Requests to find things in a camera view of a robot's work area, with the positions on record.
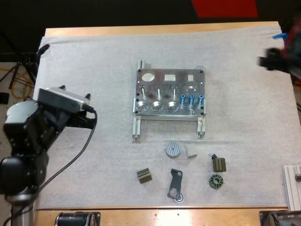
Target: wooden table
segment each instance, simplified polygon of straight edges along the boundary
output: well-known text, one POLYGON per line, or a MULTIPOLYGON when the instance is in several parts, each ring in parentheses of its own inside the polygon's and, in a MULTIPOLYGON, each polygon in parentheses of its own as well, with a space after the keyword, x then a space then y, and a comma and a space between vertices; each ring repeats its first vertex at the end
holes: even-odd
MULTIPOLYGON (((124 27, 48 28, 45 36, 97 36, 125 34, 163 34, 220 31, 252 26, 277 25, 277 22, 247 22, 221 24, 185 24, 124 27)), ((101 226, 258 226, 259 211, 286 210, 287 207, 112 207, 68 208, 67 210, 37 210, 35 225, 54 226, 60 212, 99 211, 101 226)))

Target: blue object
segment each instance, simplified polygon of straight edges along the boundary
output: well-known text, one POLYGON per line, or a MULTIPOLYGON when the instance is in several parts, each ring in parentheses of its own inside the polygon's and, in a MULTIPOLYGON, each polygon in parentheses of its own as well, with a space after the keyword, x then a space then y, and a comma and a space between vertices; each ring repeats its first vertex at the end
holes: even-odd
POLYGON ((281 33, 273 36, 273 39, 283 39, 284 41, 286 40, 286 33, 281 33))
POLYGON ((189 95, 189 104, 190 105, 194 104, 194 95, 193 94, 189 95))
POLYGON ((204 102, 204 96, 201 94, 198 96, 198 104, 203 105, 203 102, 204 102))
POLYGON ((183 104, 185 103, 185 98, 186 98, 185 94, 182 94, 182 95, 180 96, 180 104, 181 104, 181 105, 183 105, 183 104))

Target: rectangular hole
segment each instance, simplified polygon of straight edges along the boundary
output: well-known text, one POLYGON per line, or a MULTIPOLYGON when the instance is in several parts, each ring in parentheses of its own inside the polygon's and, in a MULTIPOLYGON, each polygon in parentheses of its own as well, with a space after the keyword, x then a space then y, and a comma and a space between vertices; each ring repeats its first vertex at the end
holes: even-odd
POLYGON ((188 81, 193 81, 193 74, 188 75, 188 81))
POLYGON ((175 74, 165 74, 164 81, 175 81, 175 74))

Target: black background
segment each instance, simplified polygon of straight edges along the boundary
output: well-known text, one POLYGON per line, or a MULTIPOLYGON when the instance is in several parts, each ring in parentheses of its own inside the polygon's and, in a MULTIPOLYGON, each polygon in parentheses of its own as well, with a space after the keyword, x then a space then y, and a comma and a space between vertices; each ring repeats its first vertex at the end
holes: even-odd
MULTIPOLYGON (((46 28, 284 21, 300 0, 257 0, 259 18, 198 18, 191 0, 0 0, 0 28, 21 52, 34 53, 46 28)), ((0 61, 13 61, 0 37, 0 61)))

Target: blue cylinder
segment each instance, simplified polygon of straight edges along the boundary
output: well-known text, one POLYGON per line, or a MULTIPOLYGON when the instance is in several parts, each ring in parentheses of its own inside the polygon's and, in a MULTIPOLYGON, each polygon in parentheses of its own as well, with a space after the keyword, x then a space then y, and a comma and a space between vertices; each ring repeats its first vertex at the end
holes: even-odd
POLYGON ((194 104, 194 95, 193 95, 193 94, 190 94, 190 95, 189 95, 189 104, 190 104, 190 105, 193 105, 193 104, 194 104))
POLYGON ((203 102, 204 102, 204 96, 201 94, 198 96, 198 104, 203 105, 203 102))
POLYGON ((180 104, 181 104, 181 105, 183 105, 183 104, 185 103, 185 98, 186 98, 185 94, 182 94, 182 95, 180 96, 180 104))

